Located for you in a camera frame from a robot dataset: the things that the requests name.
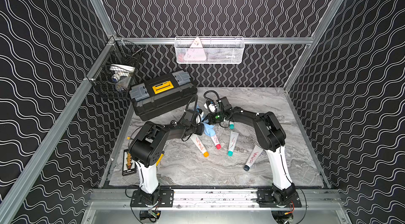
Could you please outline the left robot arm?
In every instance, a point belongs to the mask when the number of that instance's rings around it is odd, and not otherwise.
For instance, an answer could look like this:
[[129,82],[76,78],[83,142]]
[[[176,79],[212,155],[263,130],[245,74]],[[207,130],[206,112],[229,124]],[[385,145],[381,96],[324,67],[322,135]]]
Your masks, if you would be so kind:
[[204,112],[201,109],[187,110],[180,121],[168,125],[147,121],[136,136],[131,136],[129,152],[140,170],[140,189],[153,194],[159,187],[157,166],[163,149],[169,140],[187,140],[191,135],[201,135]]

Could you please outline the blue microfiber cloth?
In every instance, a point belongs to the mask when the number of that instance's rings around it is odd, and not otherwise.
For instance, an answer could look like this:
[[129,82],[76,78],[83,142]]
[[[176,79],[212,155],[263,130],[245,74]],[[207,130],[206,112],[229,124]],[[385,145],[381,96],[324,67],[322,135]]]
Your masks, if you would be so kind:
[[[204,111],[199,107],[199,105],[197,105],[197,109],[200,109],[200,110],[201,110],[201,119],[204,120],[205,117],[206,117]],[[214,130],[214,125],[208,124],[208,122],[207,122],[206,120],[203,122],[203,124],[204,124],[204,133],[205,133],[207,136],[213,137],[213,136],[216,135],[216,132],[215,132],[215,130]]]

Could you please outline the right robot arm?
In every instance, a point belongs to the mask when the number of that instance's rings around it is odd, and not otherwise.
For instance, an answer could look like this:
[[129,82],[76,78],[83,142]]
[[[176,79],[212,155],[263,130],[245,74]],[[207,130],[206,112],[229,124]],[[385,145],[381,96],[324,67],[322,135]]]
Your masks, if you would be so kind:
[[274,113],[255,113],[241,107],[232,107],[226,97],[218,100],[207,98],[204,107],[209,111],[205,121],[210,125],[229,121],[251,126],[256,133],[256,145],[268,156],[274,190],[295,190],[285,157],[286,133]]

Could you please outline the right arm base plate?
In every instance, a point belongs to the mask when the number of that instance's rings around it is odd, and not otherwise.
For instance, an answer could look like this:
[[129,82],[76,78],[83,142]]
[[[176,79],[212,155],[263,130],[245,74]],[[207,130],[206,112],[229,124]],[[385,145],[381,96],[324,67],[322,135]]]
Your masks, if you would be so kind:
[[257,200],[261,208],[301,208],[302,203],[295,188],[289,187],[284,190],[258,190]]

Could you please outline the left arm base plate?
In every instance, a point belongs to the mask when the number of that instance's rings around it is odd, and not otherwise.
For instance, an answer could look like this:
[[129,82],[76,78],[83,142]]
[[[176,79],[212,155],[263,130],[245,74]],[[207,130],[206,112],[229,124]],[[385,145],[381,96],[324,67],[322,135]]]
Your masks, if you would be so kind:
[[163,207],[171,208],[173,206],[174,190],[157,188],[152,194],[148,194],[141,189],[134,191],[130,206],[133,208]]

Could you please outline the white tube pink cap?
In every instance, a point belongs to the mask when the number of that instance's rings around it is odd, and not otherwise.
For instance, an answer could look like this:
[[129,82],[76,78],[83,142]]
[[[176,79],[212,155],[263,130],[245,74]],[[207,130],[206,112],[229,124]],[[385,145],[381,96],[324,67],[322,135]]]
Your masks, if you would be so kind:
[[220,150],[221,149],[221,144],[219,142],[219,139],[218,139],[217,135],[215,134],[214,136],[211,136],[211,139],[212,139],[216,149]]

